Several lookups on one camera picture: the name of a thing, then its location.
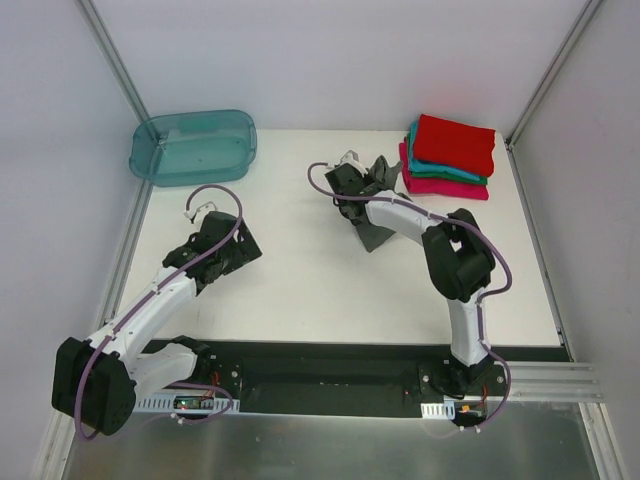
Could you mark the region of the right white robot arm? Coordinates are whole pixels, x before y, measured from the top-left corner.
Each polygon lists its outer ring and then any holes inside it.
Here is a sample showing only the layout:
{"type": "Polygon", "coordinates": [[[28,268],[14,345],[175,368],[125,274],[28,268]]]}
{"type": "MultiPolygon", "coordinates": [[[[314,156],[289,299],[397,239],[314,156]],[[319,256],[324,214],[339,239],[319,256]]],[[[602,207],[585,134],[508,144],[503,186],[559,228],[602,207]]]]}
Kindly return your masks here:
{"type": "Polygon", "coordinates": [[[371,167],[351,159],[331,166],[325,179],[334,206],[355,227],[366,251],[395,234],[423,248],[429,278],[448,303],[450,351],[457,363],[450,369],[451,385],[461,394],[473,394],[486,381],[480,364],[488,357],[477,301],[491,281],[495,257],[476,235],[479,228],[469,211],[442,217],[411,208],[410,200],[395,191],[401,169],[401,163],[391,166],[382,156],[371,167]]]}

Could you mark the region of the grey t shirt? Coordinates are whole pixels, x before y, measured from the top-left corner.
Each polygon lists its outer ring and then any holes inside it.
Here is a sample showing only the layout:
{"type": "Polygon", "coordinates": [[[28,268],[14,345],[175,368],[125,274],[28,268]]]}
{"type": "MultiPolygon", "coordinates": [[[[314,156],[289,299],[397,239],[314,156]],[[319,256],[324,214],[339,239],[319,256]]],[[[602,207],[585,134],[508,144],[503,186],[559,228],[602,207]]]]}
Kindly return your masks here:
{"type": "Polygon", "coordinates": [[[391,165],[383,155],[380,155],[371,166],[366,168],[368,172],[361,173],[356,179],[380,182],[392,187],[392,190],[382,191],[373,197],[360,197],[360,200],[368,201],[365,208],[369,224],[353,226],[364,249],[371,253],[393,236],[411,232],[412,227],[407,224],[404,205],[400,204],[405,197],[398,195],[394,190],[401,164],[391,165]]]}

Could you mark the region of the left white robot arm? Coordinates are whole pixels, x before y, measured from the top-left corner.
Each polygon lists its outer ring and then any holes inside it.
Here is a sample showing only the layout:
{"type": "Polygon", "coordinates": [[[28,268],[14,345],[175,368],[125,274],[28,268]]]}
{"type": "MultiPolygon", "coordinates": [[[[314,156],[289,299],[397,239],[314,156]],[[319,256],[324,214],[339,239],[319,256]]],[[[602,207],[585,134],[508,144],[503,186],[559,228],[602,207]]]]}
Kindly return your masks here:
{"type": "Polygon", "coordinates": [[[147,289],[123,313],[84,340],[66,339],[55,358],[52,407],[94,434],[120,430],[139,400],[171,384],[215,388],[210,347],[184,335],[161,350],[143,351],[184,306],[222,276],[262,252],[245,221],[224,212],[167,254],[147,289]]]}

